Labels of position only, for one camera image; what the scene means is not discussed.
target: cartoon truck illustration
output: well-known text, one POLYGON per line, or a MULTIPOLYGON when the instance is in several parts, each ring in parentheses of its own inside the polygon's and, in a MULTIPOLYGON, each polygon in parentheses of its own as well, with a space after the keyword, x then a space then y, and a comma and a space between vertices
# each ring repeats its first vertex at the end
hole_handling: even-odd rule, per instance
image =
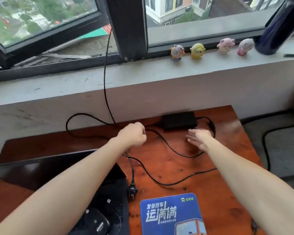
POLYGON ((207 235, 203 220, 192 218, 175 224, 175 235, 207 235))

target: hand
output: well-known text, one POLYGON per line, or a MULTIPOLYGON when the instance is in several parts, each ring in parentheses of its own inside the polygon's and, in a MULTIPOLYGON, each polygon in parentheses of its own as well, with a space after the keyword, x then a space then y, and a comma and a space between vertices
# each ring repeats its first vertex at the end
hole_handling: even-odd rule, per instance
POLYGON ((147 139, 145 127, 139 122, 129 124, 120 130, 118 138, 124 140, 129 147, 141 146, 147 139))
POLYGON ((204 152, 208 151, 208 141, 213 139, 209 130, 206 129, 189 129, 186 135, 187 141, 204 152))

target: pink figurine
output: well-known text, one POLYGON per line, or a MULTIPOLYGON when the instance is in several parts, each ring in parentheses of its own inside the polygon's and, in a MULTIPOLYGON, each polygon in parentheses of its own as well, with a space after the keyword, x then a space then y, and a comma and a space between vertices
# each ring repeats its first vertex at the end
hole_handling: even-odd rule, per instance
POLYGON ((239 56, 245 56, 248 51, 250 51, 255 45, 253 39, 244 39, 239 43, 239 49, 237 50, 237 54, 239 56))
POLYGON ((217 45, 219 48, 218 52, 220 54, 226 54, 235 45, 234 41, 235 39, 230 38, 221 39, 220 43, 217 45))
POLYGON ((170 50, 172 59, 175 61, 180 60, 185 55, 184 48, 181 45, 174 45, 170 50))

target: water bottle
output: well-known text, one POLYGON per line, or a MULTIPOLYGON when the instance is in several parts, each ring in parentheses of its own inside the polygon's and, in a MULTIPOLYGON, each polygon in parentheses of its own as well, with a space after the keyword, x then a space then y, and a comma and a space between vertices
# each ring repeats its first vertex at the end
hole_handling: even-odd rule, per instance
POLYGON ((266 26, 255 48, 259 53, 272 55, 294 33, 294 0, 285 0, 266 26))

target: figurine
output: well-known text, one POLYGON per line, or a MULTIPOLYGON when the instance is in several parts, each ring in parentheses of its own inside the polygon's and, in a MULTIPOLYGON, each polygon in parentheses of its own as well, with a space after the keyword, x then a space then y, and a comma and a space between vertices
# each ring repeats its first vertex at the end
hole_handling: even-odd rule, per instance
POLYGON ((184 48, 181 45, 174 45, 170 50, 172 59, 175 61, 180 60, 185 55, 184 48))
POLYGON ((191 57, 193 59, 200 59, 204 55, 205 50, 206 49, 201 43, 196 43, 193 45, 193 47, 190 48, 191 57))
POLYGON ((237 54, 239 56, 245 56, 248 51, 250 51, 255 45, 253 39, 244 39, 239 43, 239 49, 237 50, 237 54))
POLYGON ((235 39, 225 38, 221 39, 220 43, 217 45, 219 48, 218 52, 221 54, 226 54, 235 45, 235 39))

